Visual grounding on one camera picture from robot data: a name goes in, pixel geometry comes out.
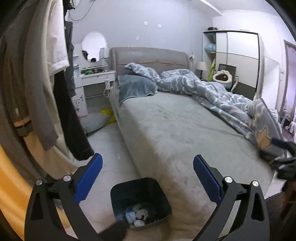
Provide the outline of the blue cloud-pattern blanket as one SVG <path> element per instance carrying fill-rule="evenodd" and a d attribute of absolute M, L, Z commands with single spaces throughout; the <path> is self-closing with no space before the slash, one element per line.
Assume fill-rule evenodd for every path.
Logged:
<path fill-rule="evenodd" d="M 175 69 L 162 73 L 137 63 L 125 69 L 154 81 L 159 90 L 188 95 L 203 107 L 241 133 L 248 141 L 271 156 L 286 157 L 287 151 L 272 144 L 272 138 L 283 140 L 276 110 L 270 110 L 262 98 L 251 100 L 234 94 L 217 82 L 200 80 L 191 70 Z"/>

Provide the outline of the bedside lamp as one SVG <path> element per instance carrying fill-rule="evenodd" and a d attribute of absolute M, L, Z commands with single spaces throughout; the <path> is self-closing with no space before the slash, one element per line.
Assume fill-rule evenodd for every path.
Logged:
<path fill-rule="evenodd" d="M 198 62 L 197 63 L 196 70 L 199 70 L 200 71 L 200 78 L 203 79 L 203 73 L 205 71 L 208 71 L 208 67 L 207 67 L 206 62 L 204 62 L 204 61 Z"/>

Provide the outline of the dark teal trash bin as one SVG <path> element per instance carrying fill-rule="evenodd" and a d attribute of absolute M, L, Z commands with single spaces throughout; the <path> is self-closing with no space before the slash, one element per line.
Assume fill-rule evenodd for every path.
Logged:
<path fill-rule="evenodd" d="M 172 212 L 171 205 L 159 183 L 153 178 L 141 178 L 116 184 L 110 191 L 115 220 L 123 221 L 130 230 L 145 230 L 166 220 Z M 125 211 L 131 207 L 135 212 L 141 208 L 149 212 L 145 226 L 136 228 L 128 224 Z"/>

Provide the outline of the black hanging garment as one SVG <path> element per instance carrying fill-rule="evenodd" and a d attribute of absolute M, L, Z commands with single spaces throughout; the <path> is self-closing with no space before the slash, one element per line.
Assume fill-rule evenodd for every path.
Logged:
<path fill-rule="evenodd" d="M 66 146 L 75 159 L 78 161 L 87 160 L 94 155 L 94 151 L 74 109 L 63 70 L 54 75 L 53 93 Z"/>

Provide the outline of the beige hanging coat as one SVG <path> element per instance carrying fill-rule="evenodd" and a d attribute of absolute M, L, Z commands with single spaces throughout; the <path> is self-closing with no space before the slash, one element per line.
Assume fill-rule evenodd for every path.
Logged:
<path fill-rule="evenodd" d="M 69 66 L 62 10 L 62 1 L 37 1 L 23 60 L 25 95 L 33 124 L 24 141 L 33 158 L 54 179 L 78 168 L 70 160 L 53 93 L 54 75 Z"/>

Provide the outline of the grey knit hanging garment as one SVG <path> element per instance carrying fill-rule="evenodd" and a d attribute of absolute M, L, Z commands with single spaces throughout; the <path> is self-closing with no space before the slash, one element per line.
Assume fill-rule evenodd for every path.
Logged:
<path fill-rule="evenodd" d="M 67 89 L 70 97 L 76 95 L 75 93 L 75 83 L 74 83 L 74 64 L 73 64 L 73 51 L 74 46 L 72 44 L 72 32 L 73 32 L 73 23 L 65 21 L 65 40 L 66 40 L 66 48 L 68 54 L 69 66 L 65 70 L 65 80 Z"/>

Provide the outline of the white wardrobe with black trim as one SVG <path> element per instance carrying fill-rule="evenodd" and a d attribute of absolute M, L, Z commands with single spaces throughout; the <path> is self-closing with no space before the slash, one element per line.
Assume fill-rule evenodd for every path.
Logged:
<path fill-rule="evenodd" d="M 233 79 L 238 82 L 233 92 L 254 99 L 262 78 L 263 43 L 258 33 L 236 30 L 205 30 L 203 32 L 203 57 L 207 70 L 203 77 L 210 76 L 222 67 L 235 68 Z"/>

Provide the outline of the blue white tissue pack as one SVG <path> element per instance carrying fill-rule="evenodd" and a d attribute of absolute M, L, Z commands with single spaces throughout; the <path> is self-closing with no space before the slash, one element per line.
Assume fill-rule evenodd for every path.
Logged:
<path fill-rule="evenodd" d="M 133 224 L 136 221 L 137 219 L 136 212 L 131 207 L 126 209 L 125 219 L 128 222 L 128 224 Z"/>

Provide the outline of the black silver snack wrapper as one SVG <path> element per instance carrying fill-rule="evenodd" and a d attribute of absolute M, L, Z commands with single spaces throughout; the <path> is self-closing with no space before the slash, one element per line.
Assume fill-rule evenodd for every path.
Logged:
<path fill-rule="evenodd" d="M 135 212 L 135 216 L 137 220 L 145 221 L 149 216 L 149 212 L 146 209 L 141 208 Z"/>

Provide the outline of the grey upholstered headboard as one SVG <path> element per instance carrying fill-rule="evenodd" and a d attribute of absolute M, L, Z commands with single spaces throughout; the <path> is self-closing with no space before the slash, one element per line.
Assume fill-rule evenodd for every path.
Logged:
<path fill-rule="evenodd" d="M 110 49 L 111 69 L 116 75 L 134 73 L 125 68 L 129 63 L 141 64 L 162 73 L 168 70 L 189 69 L 190 63 L 186 53 L 146 47 L 113 47 Z"/>

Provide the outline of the yellow plastic bag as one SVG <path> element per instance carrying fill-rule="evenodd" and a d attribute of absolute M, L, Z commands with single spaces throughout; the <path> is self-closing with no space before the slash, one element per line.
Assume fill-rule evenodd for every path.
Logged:
<path fill-rule="evenodd" d="M 105 125 L 116 122 L 116 118 L 112 109 L 103 109 L 101 113 L 108 116 L 108 120 Z"/>

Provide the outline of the round vanity mirror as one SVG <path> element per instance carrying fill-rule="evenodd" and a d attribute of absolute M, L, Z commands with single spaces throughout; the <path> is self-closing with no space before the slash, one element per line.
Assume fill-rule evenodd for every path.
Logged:
<path fill-rule="evenodd" d="M 89 32 L 82 40 L 81 52 L 88 62 L 100 60 L 100 49 L 107 47 L 105 37 L 99 32 Z"/>

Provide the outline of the white cat bed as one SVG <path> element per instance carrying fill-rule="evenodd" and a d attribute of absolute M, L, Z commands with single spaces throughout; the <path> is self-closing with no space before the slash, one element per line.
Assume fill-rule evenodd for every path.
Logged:
<path fill-rule="evenodd" d="M 231 84 L 232 83 L 232 75 L 227 70 L 217 71 L 216 74 L 213 75 L 213 81 L 220 84 Z"/>

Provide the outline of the grey-green bed mattress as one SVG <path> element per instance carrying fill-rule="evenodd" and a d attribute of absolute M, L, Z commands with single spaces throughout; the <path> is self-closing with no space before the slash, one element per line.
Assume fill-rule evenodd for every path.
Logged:
<path fill-rule="evenodd" d="M 195 156 L 238 183 L 269 189 L 273 170 L 257 148 L 195 99 L 158 92 L 119 103 L 117 86 L 109 99 L 138 173 L 157 180 L 171 205 L 169 240 L 192 240 L 215 209 L 193 169 Z"/>

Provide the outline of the white power strip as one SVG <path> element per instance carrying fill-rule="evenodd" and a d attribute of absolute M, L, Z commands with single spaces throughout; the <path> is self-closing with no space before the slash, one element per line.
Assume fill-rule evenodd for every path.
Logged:
<path fill-rule="evenodd" d="M 108 78 L 105 80 L 105 88 L 106 90 L 110 90 L 110 80 Z"/>

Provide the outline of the blue-grey pillow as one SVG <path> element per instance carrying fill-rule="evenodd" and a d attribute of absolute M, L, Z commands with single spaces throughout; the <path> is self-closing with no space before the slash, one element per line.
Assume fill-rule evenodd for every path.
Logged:
<path fill-rule="evenodd" d="M 139 75 L 119 75 L 118 100 L 122 104 L 130 98 L 153 96 L 157 93 L 158 87 L 153 80 Z"/>

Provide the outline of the white vanity desk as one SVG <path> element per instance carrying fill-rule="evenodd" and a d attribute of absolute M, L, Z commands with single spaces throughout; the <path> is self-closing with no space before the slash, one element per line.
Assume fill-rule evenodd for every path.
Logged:
<path fill-rule="evenodd" d="M 88 62 L 81 52 L 81 44 L 74 46 L 74 83 L 76 95 L 72 97 L 75 111 L 81 118 L 88 116 L 97 104 L 97 99 L 107 96 L 109 90 L 105 88 L 105 80 L 110 80 L 110 85 L 115 80 L 115 71 L 109 68 L 107 60 L 109 49 L 103 48 L 100 52 L 103 57 L 98 62 Z"/>

